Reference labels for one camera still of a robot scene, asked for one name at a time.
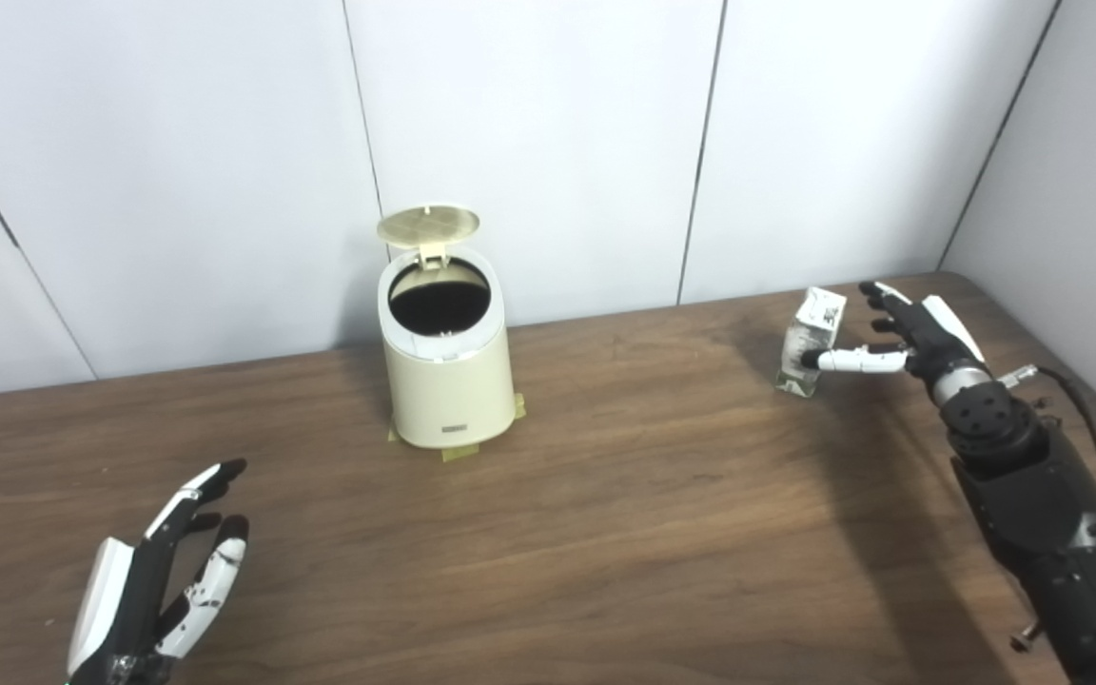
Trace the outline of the white and black left hand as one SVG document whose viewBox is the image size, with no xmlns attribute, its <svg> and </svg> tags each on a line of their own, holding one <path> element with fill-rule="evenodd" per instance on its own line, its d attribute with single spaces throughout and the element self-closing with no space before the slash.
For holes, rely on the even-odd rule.
<svg viewBox="0 0 1096 685">
<path fill-rule="evenodd" d="M 138 543 L 107 537 L 75 619 L 68 684 L 165 684 L 222 610 L 249 539 L 249 520 L 204 511 L 246 471 L 246 459 L 216 463 L 180 486 Z M 216 533 L 210 551 L 182 593 L 164 604 L 179 543 Z"/>
</svg>

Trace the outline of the white and black right hand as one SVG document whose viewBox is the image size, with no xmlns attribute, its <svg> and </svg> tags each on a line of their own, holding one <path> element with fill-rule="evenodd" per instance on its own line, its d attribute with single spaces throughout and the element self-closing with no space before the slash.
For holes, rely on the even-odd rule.
<svg viewBox="0 0 1096 685">
<path fill-rule="evenodd" d="M 858 285 L 874 311 L 886 313 L 871 322 L 874 331 L 894 334 L 894 345 L 822 349 L 802 342 L 789 359 L 804 370 L 892 374 L 906 372 L 923 383 L 938 383 L 958 368 L 987 372 L 977 342 L 940 296 L 913 301 L 890 285 L 866 281 Z"/>
</svg>

